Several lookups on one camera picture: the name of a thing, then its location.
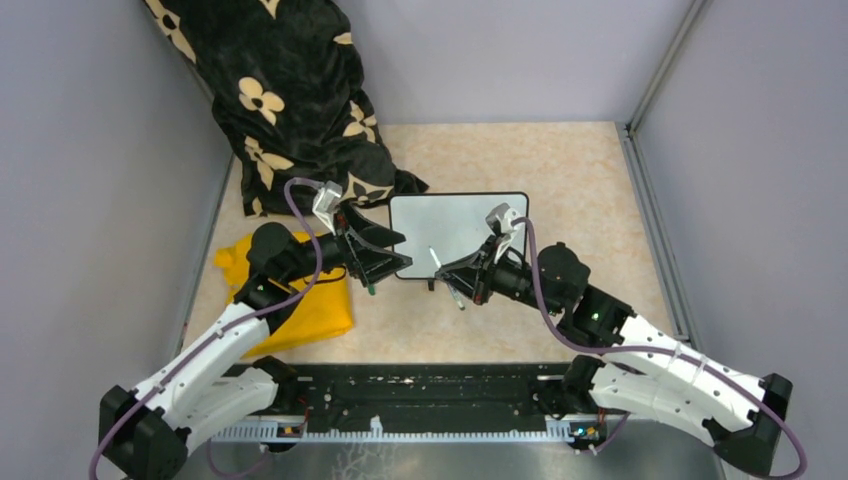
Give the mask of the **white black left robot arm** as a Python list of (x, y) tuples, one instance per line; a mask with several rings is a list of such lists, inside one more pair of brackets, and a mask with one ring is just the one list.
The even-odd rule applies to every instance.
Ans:
[(325, 234), (258, 227), (225, 266), (232, 292), (218, 319), (146, 380), (104, 394), (94, 459), (132, 479), (171, 479), (246, 416), (292, 411), (301, 401), (297, 377), (276, 353), (349, 332), (347, 280), (371, 287), (409, 266), (395, 251), (404, 239), (348, 204), (333, 209)]

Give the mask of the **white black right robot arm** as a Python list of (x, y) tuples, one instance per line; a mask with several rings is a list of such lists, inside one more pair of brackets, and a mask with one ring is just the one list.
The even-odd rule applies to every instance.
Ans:
[(555, 337), (579, 353), (563, 382), (572, 410), (651, 418), (750, 476), (773, 478), (792, 382), (778, 373), (746, 374), (701, 354), (590, 285), (589, 274), (562, 242), (527, 262), (491, 236), (476, 252), (440, 266), (435, 277), (477, 305), (500, 294), (541, 312)]

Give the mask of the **yellow folded cloth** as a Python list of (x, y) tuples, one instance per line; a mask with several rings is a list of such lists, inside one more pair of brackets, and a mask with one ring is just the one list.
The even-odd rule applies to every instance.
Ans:
[[(228, 302), (248, 279), (247, 252), (252, 236), (245, 235), (234, 245), (216, 251), (213, 265), (228, 285)], [(321, 273), (316, 285), (305, 295), (291, 317), (275, 333), (249, 350), (246, 357), (272, 355), (306, 344), (341, 336), (354, 326), (347, 283), (347, 270), (336, 267)]]

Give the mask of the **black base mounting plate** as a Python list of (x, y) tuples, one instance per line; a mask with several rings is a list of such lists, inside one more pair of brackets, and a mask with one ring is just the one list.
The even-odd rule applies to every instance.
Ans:
[(549, 420), (611, 414), (565, 363), (300, 364), (263, 413), (306, 416), (316, 434), (354, 434), (379, 419), (389, 434), (542, 432)]

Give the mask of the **black floral blanket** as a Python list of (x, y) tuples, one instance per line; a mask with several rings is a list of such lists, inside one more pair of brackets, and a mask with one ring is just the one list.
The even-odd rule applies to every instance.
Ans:
[(149, 1), (162, 35), (212, 95), (241, 164), (246, 216), (306, 211), (302, 177), (373, 207), (427, 184), (398, 167), (364, 88), (351, 22), (332, 1)]

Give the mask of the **white whiteboard black frame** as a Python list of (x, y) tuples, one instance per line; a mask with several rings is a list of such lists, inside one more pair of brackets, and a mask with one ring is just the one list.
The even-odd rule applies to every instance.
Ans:
[(474, 253), (489, 237), (486, 216), (506, 203), (529, 213), (529, 196), (520, 191), (456, 192), (396, 196), (389, 202), (390, 228), (405, 236), (393, 246), (412, 259), (395, 274), (400, 280), (426, 280), (447, 264)]

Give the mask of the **aluminium frame rail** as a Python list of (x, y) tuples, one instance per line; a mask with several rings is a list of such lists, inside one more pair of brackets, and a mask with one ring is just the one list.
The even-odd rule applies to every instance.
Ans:
[[(659, 422), (657, 422), (657, 421), (655, 421), (651, 418), (639, 416), (639, 415), (634, 414), (634, 413), (629, 413), (629, 412), (620, 411), (620, 410), (611, 410), (611, 411), (612, 411), (611, 414), (602, 415), (596, 420), (590, 420), (590, 419), (583, 417), (583, 416), (568, 417), (568, 418), (562, 420), (562, 421), (568, 421), (568, 422), (571, 423), (572, 431), (573, 431), (572, 435), (576, 439), (576, 442), (574, 444), (566, 444), (566, 443), (559, 443), (559, 444), (564, 445), (567, 450), (574, 452), (574, 453), (590, 452), (591, 450), (598, 448), (599, 446), (603, 445), (605, 442), (607, 442), (608, 440), (610, 440), (613, 437), (613, 434), (614, 434), (614, 427), (613, 427), (613, 424), (612, 424), (613, 418), (618, 414), (625, 414), (625, 413), (629, 414), (632, 418), (637, 419), (637, 420), (654, 421), (654, 422), (656, 422), (660, 425), (663, 425), (665, 427), (672, 428), (672, 429), (675, 429), (677, 431), (680, 431), (680, 430), (673, 428), (671, 426), (667, 426), (663, 423), (659, 423)], [(256, 418), (281, 420), (284, 423), (284, 426), (283, 426), (283, 433), (284, 434), (301, 434), (301, 433), (304, 433), (306, 431), (306, 424), (308, 422), (308, 418), (306, 416), (290, 417), (290, 416), (280, 416), (280, 415), (268, 415), (268, 414), (263, 413), (262, 410), (254, 412), (254, 413), (246, 416), (241, 421), (248, 420), (248, 419), (256, 419)], [(305, 444), (305, 443), (298, 443), (298, 444), (253, 443), (253, 444), (259, 444), (259, 445), (268, 447), (268, 448), (275, 450), (275, 451), (285, 450), (285, 449), (288, 449), (288, 448), (290, 448), (294, 445), (308, 445), (308, 444)]]

